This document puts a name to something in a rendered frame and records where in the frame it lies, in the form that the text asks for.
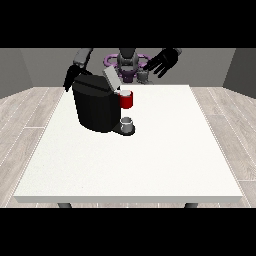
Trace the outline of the pale grey machine lid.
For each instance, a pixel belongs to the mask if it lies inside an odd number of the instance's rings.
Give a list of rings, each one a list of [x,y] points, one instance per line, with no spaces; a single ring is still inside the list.
[[[107,79],[111,89],[116,91],[118,87],[121,85],[121,81],[114,69],[113,66],[109,66],[103,70],[103,75]]]

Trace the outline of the small grey cup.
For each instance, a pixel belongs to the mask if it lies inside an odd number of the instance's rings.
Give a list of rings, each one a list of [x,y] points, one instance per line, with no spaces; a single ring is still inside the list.
[[[130,117],[123,117],[120,119],[121,131],[129,133],[133,129],[133,121]]]

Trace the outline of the red pod holder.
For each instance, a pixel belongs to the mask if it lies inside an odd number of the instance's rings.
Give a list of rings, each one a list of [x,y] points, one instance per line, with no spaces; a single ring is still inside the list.
[[[121,90],[119,99],[121,108],[129,109],[133,106],[133,92],[131,90]]]

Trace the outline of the black coffee machine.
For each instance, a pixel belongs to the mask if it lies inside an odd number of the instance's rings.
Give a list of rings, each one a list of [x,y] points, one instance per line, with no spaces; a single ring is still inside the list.
[[[116,132],[123,136],[135,133],[121,131],[121,110],[118,88],[113,91],[104,76],[79,75],[72,85],[79,122],[85,128],[100,133]]]

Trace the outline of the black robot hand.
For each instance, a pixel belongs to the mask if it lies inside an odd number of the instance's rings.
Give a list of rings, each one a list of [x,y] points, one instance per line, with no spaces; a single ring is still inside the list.
[[[87,71],[85,68],[79,67],[76,64],[73,64],[68,68],[63,85],[66,91],[69,91],[69,88],[72,86],[74,79],[80,74],[91,75],[91,72]]]
[[[153,71],[159,78],[162,78],[169,69],[176,65],[178,57],[178,53],[173,48],[165,48],[149,60],[143,69]]]

